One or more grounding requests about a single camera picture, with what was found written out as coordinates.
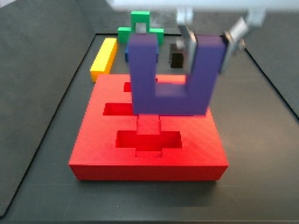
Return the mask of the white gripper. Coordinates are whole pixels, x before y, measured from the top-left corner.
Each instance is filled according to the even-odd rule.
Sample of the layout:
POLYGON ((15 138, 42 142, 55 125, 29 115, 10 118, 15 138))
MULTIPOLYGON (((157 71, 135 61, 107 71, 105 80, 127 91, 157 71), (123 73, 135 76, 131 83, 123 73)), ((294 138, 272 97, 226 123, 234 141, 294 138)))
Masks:
POLYGON ((249 10, 248 14, 238 19, 238 22, 230 30, 225 31, 225 39, 229 44, 220 70, 222 74, 228 70, 234 53, 246 47, 246 36, 265 23, 268 11, 299 11, 299 0, 107 0, 107 3, 117 11, 177 10, 177 24, 182 33, 182 39, 177 41, 177 46, 185 52, 185 68, 188 74, 193 71, 198 45, 196 33, 192 29, 193 10, 249 10))

